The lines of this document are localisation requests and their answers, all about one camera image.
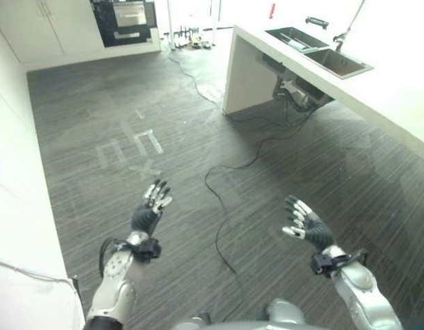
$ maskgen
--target cabinet handle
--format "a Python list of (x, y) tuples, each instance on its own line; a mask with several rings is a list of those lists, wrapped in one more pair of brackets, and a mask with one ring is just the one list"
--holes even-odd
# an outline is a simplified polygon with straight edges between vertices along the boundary
[(42, 0), (36, 0), (36, 4), (38, 5), (39, 12), (41, 13), (42, 17), (47, 17), (47, 12), (45, 11), (45, 7), (43, 5)]
[(45, 13), (47, 14), (48, 17), (52, 17), (52, 12), (50, 11), (50, 7), (48, 7), (48, 3), (46, 0), (41, 0), (41, 2), (44, 5), (45, 8)]

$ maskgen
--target white cable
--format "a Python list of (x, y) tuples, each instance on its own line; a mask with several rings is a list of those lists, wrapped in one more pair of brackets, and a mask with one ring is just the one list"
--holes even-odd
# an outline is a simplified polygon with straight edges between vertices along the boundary
[[(12, 270), (14, 270), (18, 273), (21, 273), (21, 274), (24, 274), (24, 275), (29, 276), (31, 278), (39, 279), (39, 280), (42, 280), (42, 281), (67, 284), (72, 289), (73, 294), (74, 294), (75, 298), (77, 299), (76, 302), (78, 304), (78, 310), (82, 310), (82, 304), (81, 304), (81, 299), (79, 298), (79, 294), (76, 291), (76, 288), (74, 287), (73, 282), (69, 278), (54, 277), (54, 276), (50, 276), (50, 275), (47, 275), (47, 274), (42, 274), (40, 272), (36, 272), (34, 270), (22, 268), (18, 265), (15, 265), (12, 262), (10, 262), (9, 260), (2, 258), (2, 257), (0, 257), (0, 266), (12, 269)], [(81, 318), (81, 324), (79, 326), (79, 329), (83, 328), (83, 322), (84, 322), (84, 319)]]

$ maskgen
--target power cord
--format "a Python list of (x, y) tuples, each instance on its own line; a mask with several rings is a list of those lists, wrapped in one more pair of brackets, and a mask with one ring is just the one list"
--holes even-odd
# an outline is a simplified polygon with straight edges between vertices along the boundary
[(242, 283), (241, 283), (241, 279), (240, 279), (240, 275), (238, 274), (238, 272), (235, 270), (235, 268), (229, 263), (229, 261), (224, 257), (224, 255), (223, 255), (223, 253), (221, 252), (221, 250), (220, 250), (220, 246), (218, 245), (218, 241), (219, 241), (219, 238), (220, 238), (220, 233), (221, 233), (221, 231), (222, 231), (222, 228), (224, 227), (224, 225), (226, 224), (226, 223), (228, 223), (229, 221), (230, 221), (230, 218), (229, 218), (229, 214), (228, 214), (228, 212), (227, 212), (227, 209), (226, 209), (226, 206), (224, 205), (224, 202), (223, 202), (223, 200), (222, 200), (222, 198), (221, 198), (221, 196), (218, 194), (218, 192), (216, 191), (216, 190), (214, 190), (211, 186), (210, 186), (210, 184), (208, 183), (208, 181), (207, 181), (207, 179), (208, 179), (208, 177), (209, 177), (209, 175), (212, 173), (212, 171), (213, 170), (215, 170), (215, 169), (217, 169), (217, 168), (226, 168), (226, 169), (230, 169), (230, 170), (241, 170), (241, 169), (243, 169), (243, 168), (248, 168), (249, 166), (251, 166), (252, 164), (254, 164), (258, 159), (259, 159), (259, 154), (261, 153), (261, 149), (262, 149), (262, 146), (266, 143), (266, 142), (268, 142), (268, 141), (284, 141), (284, 140), (289, 140), (289, 139), (291, 139), (291, 138), (293, 138), (295, 135), (297, 135), (301, 130), (302, 130), (302, 128), (304, 127), (304, 125), (305, 125), (305, 123), (307, 123), (307, 121), (308, 121), (308, 119), (310, 119), (310, 116), (308, 116), (302, 123), (301, 123), (301, 126), (299, 126), (298, 128), (297, 128), (297, 130), (294, 132), (294, 133), (292, 133), (291, 135), (289, 135), (289, 136), (286, 136), (286, 137), (277, 137), (277, 136), (273, 136), (273, 137), (267, 137), (267, 138), (265, 138), (265, 139), (263, 139), (260, 143), (259, 143), (259, 145), (258, 145), (258, 147), (257, 147), (257, 150), (256, 150), (256, 153), (255, 153), (255, 157), (251, 160), (251, 161), (249, 161), (249, 162), (247, 162), (247, 163), (245, 163), (245, 164), (243, 164), (243, 165), (240, 165), (240, 166), (228, 166), (228, 165), (217, 165), (217, 166), (214, 166), (214, 167), (211, 167), (209, 170), (208, 170), (208, 172), (207, 172), (207, 174), (204, 176), (204, 184), (205, 184), (205, 186), (209, 189), (209, 191), (211, 191), (211, 193), (213, 193), (216, 197), (217, 197), (217, 199), (218, 199), (218, 201), (219, 201), (219, 203), (220, 203), (220, 205), (221, 205), (221, 208), (223, 209), (223, 214), (224, 214), (224, 220), (221, 222), (221, 224), (220, 224), (220, 226), (219, 226), (219, 228), (218, 228), (218, 231), (217, 231), (217, 234), (216, 234), (216, 236), (215, 236), (215, 248), (216, 248), (216, 250), (217, 250), (217, 253), (218, 253), (218, 255), (220, 256), (220, 258), (222, 259), (222, 261), (223, 261), (223, 263), (230, 269), (230, 271), (233, 273), (233, 275), (235, 276), (235, 279), (236, 279), (236, 281), (237, 281), (237, 284), (238, 284), (238, 286), (239, 286), (239, 288), (240, 288), (240, 290), (241, 290), (241, 296), (242, 296), (242, 299), (241, 299), (241, 302), (235, 307), (235, 308), (233, 308), (224, 318), (223, 318), (223, 322), (226, 322), (227, 321), (227, 319), (235, 312), (235, 311), (237, 311), (237, 309), (246, 301), (246, 294), (245, 294), (245, 292), (244, 292), (244, 288), (243, 288), (243, 286), (242, 286)]
[(109, 245), (111, 243), (114, 243), (115, 239), (113, 239), (112, 237), (109, 237), (107, 239), (105, 239), (100, 247), (100, 252), (99, 252), (99, 274), (100, 277), (103, 278), (103, 271), (105, 269), (105, 253), (107, 251), (107, 248), (109, 247)]
[[(183, 67), (183, 63), (179, 62), (175, 59), (173, 59), (170, 55), (168, 56), (169, 60), (171, 60), (172, 62), (177, 63), (180, 66), (180, 71), (185, 75), (188, 76), (192, 79), (194, 85), (195, 85), (195, 89), (197, 90), (197, 93), (199, 96), (201, 96), (202, 98), (204, 98), (205, 100), (208, 100), (209, 102), (215, 104), (216, 106), (218, 106), (219, 108), (221, 108), (221, 105), (214, 101), (214, 100), (210, 100), (209, 98), (207, 98), (206, 96), (202, 95), (200, 93), (200, 90), (198, 89), (198, 84), (197, 84), (197, 80), (196, 77), (189, 74), (188, 72), (186, 72), (186, 70)], [(238, 287), (241, 291), (241, 301), (232, 309), (230, 310), (230, 312), (228, 312), (225, 317), (223, 318), (222, 322), (226, 322), (230, 316), (232, 316), (245, 302), (246, 302), (246, 294), (244, 291), (244, 287), (242, 285), (241, 282), (241, 278), (240, 275), (238, 274), (238, 272), (235, 270), (235, 268), (230, 264), (230, 262), (226, 259), (226, 257), (223, 255), (221, 249), (220, 249), (220, 245), (218, 244), (218, 241), (220, 240), (220, 233), (222, 231), (222, 228), (224, 227), (224, 225), (226, 225), (226, 223), (228, 223), (230, 221), (229, 218), (229, 214), (227, 212), (226, 206), (224, 205), (224, 202), (221, 198), (221, 196), (218, 194), (218, 192), (216, 190), (214, 190), (210, 184), (208, 183), (207, 179), (209, 177), (209, 175), (217, 168), (226, 168), (226, 169), (230, 169), (230, 170), (241, 170), (243, 168), (248, 168), (249, 166), (251, 166), (252, 164), (254, 164), (258, 159), (259, 159), (259, 155), (261, 153), (261, 149), (262, 146), (268, 142), (268, 141), (284, 141), (284, 140), (289, 140), (291, 138), (293, 138), (295, 135), (297, 135), (302, 128), (304, 127), (304, 125), (307, 123), (307, 121), (310, 119), (310, 117), (312, 116), (312, 114), (316, 111), (316, 107), (314, 105), (312, 105), (311, 107), (309, 107), (308, 109), (304, 109), (302, 107), (300, 107), (300, 110), (297, 109), (298, 112), (306, 112), (307, 114), (295, 121), (290, 121), (288, 119), (288, 105), (291, 104), (295, 109), (296, 109), (296, 105), (297, 103), (295, 102), (295, 100), (293, 99), (293, 96), (290, 93), (284, 93), (285, 98), (284, 98), (284, 104), (285, 104), (285, 118), (283, 120), (283, 123), (278, 124), (276, 122), (273, 122), (272, 120), (270, 120), (269, 118), (266, 117), (262, 117), (262, 116), (255, 116), (252, 118), (247, 118), (247, 119), (243, 119), (243, 120), (238, 120), (236, 118), (232, 118), (227, 116), (228, 119), (234, 121), (234, 122), (239, 122), (239, 123), (244, 123), (244, 122), (248, 122), (251, 120), (265, 120), (269, 123), (271, 123), (272, 125), (275, 125), (277, 127), (297, 127), (297, 130), (295, 132), (293, 132), (291, 135), (285, 136), (285, 137), (278, 137), (278, 135), (276, 136), (271, 136), (271, 137), (266, 137), (263, 140), (261, 140), (261, 142), (259, 143), (256, 153), (255, 153), (255, 157), (253, 157), (252, 160), (250, 160), (249, 162), (240, 165), (240, 166), (228, 166), (228, 165), (217, 165), (217, 166), (213, 166), (211, 167), (208, 171), (207, 174), (204, 176), (204, 185), (208, 188), (208, 190), (213, 193), (220, 205), (221, 208), (223, 209), (223, 215), (224, 215), (224, 220), (221, 222), (220, 226), (218, 227), (217, 233), (215, 235), (215, 248), (217, 250), (218, 255), (220, 256), (222, 262), (229, 268), (229, 270), (232, 272), (232, 274), (235, 277), (235, 280), (238, 284)]]

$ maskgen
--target stainless steel sink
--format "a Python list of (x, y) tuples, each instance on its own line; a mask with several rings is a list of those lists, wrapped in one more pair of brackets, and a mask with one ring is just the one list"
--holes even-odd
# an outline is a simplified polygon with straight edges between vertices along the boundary
[(340, 79), (353, 77), (372, 69), (370, 65), (348, 58), (332, 49), (320, 49), (304, 55)]
[(284, 27), (282, 29), (269, 30), (266, 32), (302, 53), (328, 47), (326, 43), (294, 27)]

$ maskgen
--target floor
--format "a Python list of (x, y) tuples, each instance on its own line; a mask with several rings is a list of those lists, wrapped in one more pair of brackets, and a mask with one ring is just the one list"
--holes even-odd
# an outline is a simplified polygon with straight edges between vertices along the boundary
[[(294, 129), (222, 115), (216, 104), (231, 31), (218, 40), (211, 50), (165, 48), (29, 74), (63, 257), (68, 274), (80, 278), (85, 313), (100, 283), (101, 243), (128, 235), (155, 177), (169, 181), (174, 202), (156, 230), (163, 253), (149, 266), (128, 329), (169, 329), (202, 310), (220, 321), (241, 300), (214, 248), (223, 212), (204, 176), (218, 164), (244, 164), (262, 139)], [(283, 111), (268, 104), (238, 118), (280, 122)], [(312, 247), (280, 232), (284, 197), (294, 194), (346, 251), (369, 251), (368, 266), (403, 324), (424, 325), (424, 161), (373, 124), (332, 102), (294, 138), (263, 145), (252, 166), (217, 169), (209, 183), (230, 214), (220, 245), (245, 291), (230, 320), (253, 319), (258, 307), (282, 297), (310, 324), (354, 329), (331, 283), (312, 274)]]

